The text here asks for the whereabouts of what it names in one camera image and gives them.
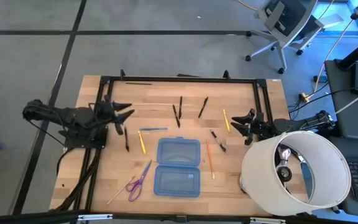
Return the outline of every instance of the black pen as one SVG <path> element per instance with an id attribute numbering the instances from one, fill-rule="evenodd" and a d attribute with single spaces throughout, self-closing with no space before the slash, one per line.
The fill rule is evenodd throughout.
<path id="1" fill-rule="evenodd" d="M 178 128 L 180 128 L 180 121 L 178 119 L 177 110 L 175 109 L 175 105 L 172 105 L 173 107 L 173 114 L 175 115 L 175 119 L 177 120 Z"/>
<path id="2" fill-rule="evenodd" d="M 200 113 L 199 113 L 199 115 L 198 115 L 198 118 L 200 118 L 201 115 L 203 114 L 203 111 L 204 111 L 204 108 L 205 108 L 205 105 L 206 105 L 206 102 L 207 102 L 207 101 L 208 101 L 208 97 L 205 98 L 205 100 L 204 100 L 204 105 L 203 105 L 203 107 L 202 107 L 202 109 L 201 109 L 201 111 L 200 111 Z"/>
<path id="3" fill-rule="evenodd" d="M 124 135 L 125 135 L 125 148 L 129 152 L 128 132 L 127 132 L 127 127 L 126 126 L 124 126 Z"/>
<path id="4" fill-rule="evenodd" d="M 218 138 L 216 137 L 214 131 L 210 130 L 211 134 L 214 136 L 215 140 L 218 142 L 219 146 L 221 147 L 221 149 L 223 150 L 223 152 L 226 152 L 226 148 L 223 147 L 222 143 L 218 140 Z"/>
<path id="5" fill-rule="evenodd" d="M 182 97 L 180 96 L 180 102 L 179 102 L 179 119 L 181 118 L 181 99 Z"/>

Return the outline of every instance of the lamp shade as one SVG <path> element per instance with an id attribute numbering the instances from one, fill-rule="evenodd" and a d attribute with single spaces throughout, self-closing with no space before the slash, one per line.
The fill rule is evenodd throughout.
<path id="1" fill-rule="evenodd" d="M 308 203 L 288 193 L 278 178 L 274 155 L 280 143 L 299 152 L 309 165 L 314 190 Z M 266 212 L 287 216 L 340 204 L 350 191 L 351 173 L 344 156 L 327 139 L 297 131 L 253 143 L 242 161 L 240 182 Z"/>

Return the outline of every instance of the wood grain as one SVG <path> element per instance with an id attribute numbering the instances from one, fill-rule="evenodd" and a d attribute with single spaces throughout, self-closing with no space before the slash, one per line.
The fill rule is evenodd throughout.
<path id="1" fill-rule="evenodd" d="M 96 99 L 100 76 L 84 76 L 76 106 L 88 106 Z M 268 80 L 268 92 L 274 118 L 288 118 L 282 83 Z M 235 130 L 226 129 L 222 110 L 228 119 L 244 116 L 255 108 L 252 85 L 241 83 L 184 83 L 151 82 L 152 85 L 126 85 L 114 82 L 112 98 L 118 103 L 132 103 L 129 109 L 135 113 L 125 122 L 128 130 L 130 151 L 125 149 L 124 136 L 118 136 L 109 125 L 110 132 L 106 148 L 103 149 L 96 179 L 92 211 L 108 213 L 188 214 L 188 215 L 235 215 L 270 216 L 248 195 L 241 192 L 239 177 L 241 162 L 248 150 L 244 138 Z M 183 96 L 181 128 L 177 127 L 172 104 L 178 109 Z M 198 113 L 204 99 L 209 97 L 203 115 Z M 260 91 L 262 108 L 265 109 Z M 167 127 L 168 131 L 142 132 L 147 155 L 143 155 L 137 130 L 140 128 Z M 223 153 L 212 137 L 212 129 L 227 148 Z M 157 163 L 157 145 L 160 138 L 197 139 L 201 143 L 201 195 L 198 198 L 161 197 L 154 194 L 154 175 Z M 209 141 L 213 158 L 215 179 L 211 177 L 205 140 Z M 75 149 L 62 160 L 50 208 L 59 206 L 75 187 L 83 160 L 83 149 Z M 149 160 L 149 172 L 143 183 L 141 196 L 128 202 L 129 194 L 124 190 L 109 205 L 107 201 L 132 175 L 139 178 Z M 293 180 L 288 184 L 290 192 L 300 200 L 307 199 L 305 183 L 300 166 L 295 166 Z"/>

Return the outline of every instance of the office chair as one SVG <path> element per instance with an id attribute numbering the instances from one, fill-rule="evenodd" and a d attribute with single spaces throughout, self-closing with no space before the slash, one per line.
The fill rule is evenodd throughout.
<path id="1" fill-rule="evenodd" d="M 318 0 L 267 0 L 255 13 L 255 18 L 262 20 L 268 32 L 251 30 L 247 36 L 259 35 L 270 43 L 261 49 L 246 56 L 246 61 L 267 49 L 277 49 L 282 63 L 279 74 L 284 74 L 287 63 L 284 56 L 284 48 L 298 49 L 297 55 L 310 46 L 311 41 L 323 29 L 335 26 L 343 19 L 339 15 L 332 15 L 316 19 L 311 15 Z"/>

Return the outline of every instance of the purple scissors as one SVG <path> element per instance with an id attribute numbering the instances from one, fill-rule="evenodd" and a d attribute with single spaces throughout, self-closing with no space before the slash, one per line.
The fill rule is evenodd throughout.
<path id="1" fill-rule="evenodd" d="M 140 193 L 142 193 L 143 180 L 147 174 L 147 171 L 149 171 L 151 163 L 152 163 L 152 161 L 150 161 L 149 164 L 147 164 L 147 166 L 144 169 L 143 174 L 141 175 L 139 180 L 126 185 L 125 189 L 131 193 L 129 195 L 128 201 L 130 201 L 130 202 L 135 201 L 140 196 Z"/>

